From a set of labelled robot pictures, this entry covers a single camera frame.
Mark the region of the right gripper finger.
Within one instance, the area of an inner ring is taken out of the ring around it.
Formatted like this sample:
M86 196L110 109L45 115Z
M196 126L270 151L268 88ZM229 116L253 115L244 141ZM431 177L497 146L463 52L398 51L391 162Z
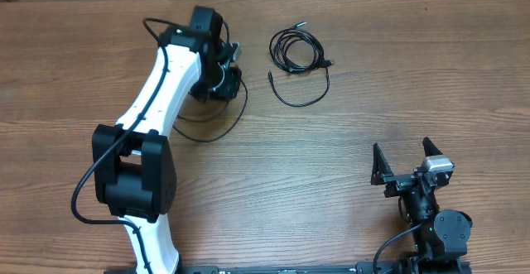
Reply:
M442 155L442 152L435 146L429 137L423 138L422 145L426 157Z
M393 172L379 144L376 142L373 145L373 168L370 184L384 185L390 177L393 177Z

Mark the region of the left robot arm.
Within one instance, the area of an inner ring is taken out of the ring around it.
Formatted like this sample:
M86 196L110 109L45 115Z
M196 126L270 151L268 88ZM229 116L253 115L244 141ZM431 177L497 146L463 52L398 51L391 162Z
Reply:
M196 6L187 26L165 24L166 30L153 36L157 57L130 108L113 126L94 130L94 163L70 204L82 220L77 198L93 177L98 202L113 216L106 223L128 232L137 259L132 273L184 271L168 217L177 186L169 138L187 97L229 104L243 82L240 44L230 40L227 22L213 8Z

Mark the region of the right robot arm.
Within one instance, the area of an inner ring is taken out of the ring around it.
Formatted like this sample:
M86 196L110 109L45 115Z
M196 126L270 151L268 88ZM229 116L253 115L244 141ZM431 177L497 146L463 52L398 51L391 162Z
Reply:
M467 242L473 221L461 211L441 210L435 191L449 184L455 164L434 143L424 137L425 158L411 174L396 175L391 170L380 145L373 145L373 169L370 183L383 185L384 196L398 198L400 216L409 229L386 241L375 253L373 273L471 273ZM400 255L395 262L382 265L379 258L385 248L412 235L415 250Z

